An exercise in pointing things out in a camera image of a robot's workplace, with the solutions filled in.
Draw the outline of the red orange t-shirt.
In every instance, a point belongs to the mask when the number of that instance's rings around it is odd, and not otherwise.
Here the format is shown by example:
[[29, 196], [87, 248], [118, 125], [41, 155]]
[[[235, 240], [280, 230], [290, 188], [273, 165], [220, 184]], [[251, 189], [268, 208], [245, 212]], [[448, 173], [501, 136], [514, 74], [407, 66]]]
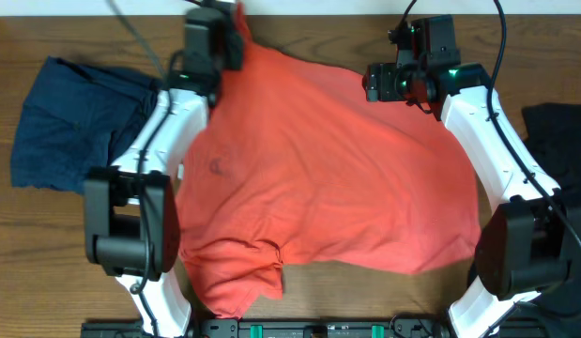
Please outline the red orange t-shirt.
[[241, 70], [184, 159], [179, 255], [198, 299], [239, 318], [283, 295], [283, 267], [340, 261], [417, 274], [469, 258], [473, 168], [433, 117], [369, 102], [351, 70], [257, 44], [236, 15]]

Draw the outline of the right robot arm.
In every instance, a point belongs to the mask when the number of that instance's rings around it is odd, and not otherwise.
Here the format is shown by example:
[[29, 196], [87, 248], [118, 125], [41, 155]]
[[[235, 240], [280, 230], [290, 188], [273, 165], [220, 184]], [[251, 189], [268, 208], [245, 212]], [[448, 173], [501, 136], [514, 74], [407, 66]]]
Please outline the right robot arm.
[[392, 63], [371, 64], [369, 101], [402, 101], [439, 121], [479, 177], [492, 217], [475, 248], [474, 279], [437, 337], [563, 337], [581, 320], [581, 196], [568, 193], [528, 152], [505, 116], [496, 75], [465, 64], [449, 15], [389, 32]]

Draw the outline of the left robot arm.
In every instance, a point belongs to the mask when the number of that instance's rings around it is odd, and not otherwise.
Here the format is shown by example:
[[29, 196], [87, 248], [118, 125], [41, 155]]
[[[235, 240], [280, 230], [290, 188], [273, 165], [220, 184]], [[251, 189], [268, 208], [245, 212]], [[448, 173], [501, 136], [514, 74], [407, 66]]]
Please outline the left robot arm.
[[174, 264], [180, 242], [174, 181], [183, 158], [222, 97], [223, 74], [240, 70], [244, 42], [237, 1], [196, 1], [184, 46], [172, 53], [153, 113], [131, 146], [84, 181], [84, 245], [129, 292], [141, 318], [84, 323], [83, 337], [197, 337], [200, 325]]

